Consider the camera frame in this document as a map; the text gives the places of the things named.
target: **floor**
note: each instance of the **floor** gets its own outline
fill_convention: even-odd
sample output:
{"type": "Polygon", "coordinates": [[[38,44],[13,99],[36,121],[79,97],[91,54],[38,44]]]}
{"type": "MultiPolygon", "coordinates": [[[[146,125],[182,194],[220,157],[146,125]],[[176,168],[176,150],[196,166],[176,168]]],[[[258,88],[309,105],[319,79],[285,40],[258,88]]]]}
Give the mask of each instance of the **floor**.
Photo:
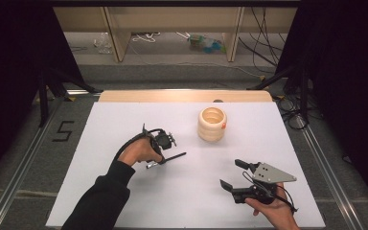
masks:
{"type": "MultiPolygon", "coordinates": [[[[222,41],[220,34],[202,34],[222,41]]],[[[242,34],[252,50],[256,42],[252,35],[242,34]]],[[[132,88],[203,88],[244,89],[261,82],[262,76],[270,78],[275,70],[267,62],[277,59],[269,49],[258,44],[255,51],[264,58],[253,56],[239,43],[234,62],[228,62],[221,50],[205,53],[192,47],[185,37],[177,33],[154,34],[153,42],[143,39],[131,41],[123,62],[116,63],[112,54],[100,54],[94,46],[102,39],[101,34],[66,34],[69,45],[86,83],[101,89],[132,88]]],[[[286,34],[270,34],[270,45],[281,49],[286,34]]],[[[281,51],[273,49],[278,56],[281,51]]],[[[272,96],[284,96],[282,86],[286,80],[270,85],[272,96]]],[[[67,89],[78,90],[66,84],[67,89]]],[[[282,113],[298,104],[299,95],[288,95],[278,103],[282,113]]],[[[48,229],[45,221],[56,200],[58,190],[72,160],[90,108],[98,95],[74,95],[67,100],[50,101],[51,120],[46,129],[38,128],[38,98],[32,104],[30,114],[13,141],[11,149],[0,162],[0,197],[12,184],[17,167],[26,166],[18,181],[8,206],[0,210],[0,229],[48,229]],[[58,133],[58,128],[71,130],[58,133]],[[24,163],[30,153],[30,162],[24,163]]],[[[285,116],[285,126],[295,148],[303,171],[318,208],[327,225],[326,229],[368,229],[368,189],[355,167],[342,159],[343,149],[338,145],[326,120],[310,98],[310,124],[299,129],[298,117],[285,116]],[[352,206],[346,211],[343,208],[352,206]]]]}

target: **metal bracket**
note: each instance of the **metal bracket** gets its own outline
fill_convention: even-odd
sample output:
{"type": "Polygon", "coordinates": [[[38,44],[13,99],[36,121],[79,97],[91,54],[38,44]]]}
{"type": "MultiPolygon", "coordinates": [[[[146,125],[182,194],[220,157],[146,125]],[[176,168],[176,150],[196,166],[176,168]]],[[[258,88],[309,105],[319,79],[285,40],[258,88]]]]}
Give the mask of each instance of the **metal bracket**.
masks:
{"type": "Polygon", "coordinates": [[[252,178],[266,183],[290,182],[297,180],[297,177],[261,162],[258,163],[258,167],[256,167],[256,171],[253,172],[252,178]]]}

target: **black sleeve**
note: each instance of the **black sleeve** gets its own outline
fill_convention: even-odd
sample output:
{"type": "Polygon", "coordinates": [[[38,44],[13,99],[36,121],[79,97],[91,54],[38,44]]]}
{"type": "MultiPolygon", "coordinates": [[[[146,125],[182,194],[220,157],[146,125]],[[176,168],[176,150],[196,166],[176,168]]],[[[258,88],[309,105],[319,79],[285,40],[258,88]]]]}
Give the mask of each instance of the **black sleeve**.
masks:
{"type": "Polygon", "coordinates": [[[112,229],[129,199],[127,183],[134,173],[131,166],[114,160],[108,173],[81,197],[62,229],[112,229]]]}

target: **white table surface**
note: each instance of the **white table surface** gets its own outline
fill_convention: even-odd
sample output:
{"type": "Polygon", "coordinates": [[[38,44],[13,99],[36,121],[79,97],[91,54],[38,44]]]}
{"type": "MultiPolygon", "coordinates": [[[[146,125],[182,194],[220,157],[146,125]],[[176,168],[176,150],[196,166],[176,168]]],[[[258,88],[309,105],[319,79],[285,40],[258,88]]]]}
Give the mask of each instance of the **white table surface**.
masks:
{"type": "Polygon", "coordinates": [[[266,162],[295,175],[285,184],[302,228],[323,228],[324,221],[289,140],[275,103],[95,103],[47,226],[60,227],[80,197],[105,174],[118,149],[131,137],[163,128],[171,132],[177,147],[163,151],[165,157],[186,151],[187,155],[165,165],[146,169],[134,165],[130,199],[120,214],[121,228],[265,228],[272,227],[263,215],[236,204],[219,184],[223,179],[234,188],[249,187],[235,159],[266,162]],[[224,137],[217,143],[196,134],[197,115],[217,106],[228,117],[224,137]]]}

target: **human arm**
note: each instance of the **human arm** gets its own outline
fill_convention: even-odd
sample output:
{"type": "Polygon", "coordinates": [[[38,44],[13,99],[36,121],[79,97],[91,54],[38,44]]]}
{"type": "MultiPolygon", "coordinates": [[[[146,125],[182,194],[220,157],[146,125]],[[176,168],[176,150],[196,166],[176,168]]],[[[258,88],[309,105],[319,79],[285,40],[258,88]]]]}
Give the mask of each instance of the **human arm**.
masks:
{"type": "Polygon", "coordinates": [[[81,197],[62,229],[112,229],[130,195],[127,183],[135,173],[131,166],[148,160],[162,160],[151,148],[149,137],[127,146],[112,161],[107,174],[99,176],[81,197]]]}
{"type": "MultiPolygon", "coordinates": [[[[278,186],[284,188],[283,183],[279,183],[278,186]]],[[[277,196],[287,199],[285,190],[281,188],[277,188],[277,196]]],[[[263,213],[268,221],[278,230],[300,229],[292,215],[290,207],[280,199],[276,198],[271,204],[266,205],[257,199],[247,198],[245,203],[255,209],[253,216],[263,213]]]]}

